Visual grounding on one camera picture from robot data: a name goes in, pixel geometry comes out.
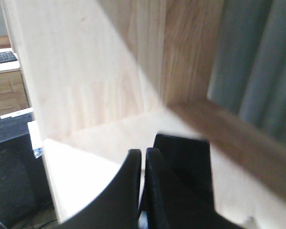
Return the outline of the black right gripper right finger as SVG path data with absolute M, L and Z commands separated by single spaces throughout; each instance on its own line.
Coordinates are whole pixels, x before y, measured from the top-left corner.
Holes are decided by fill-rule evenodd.
M 146 150 L 144 196 L 150 229 L 238 229 L 191 192 L 160 150 Z

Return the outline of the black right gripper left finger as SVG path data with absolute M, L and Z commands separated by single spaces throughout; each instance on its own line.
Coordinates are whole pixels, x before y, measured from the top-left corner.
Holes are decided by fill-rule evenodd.
M 59 228 L 138 228 L 141 165 L 141 150 L 129 150 L 121 168 L 101 194 Z

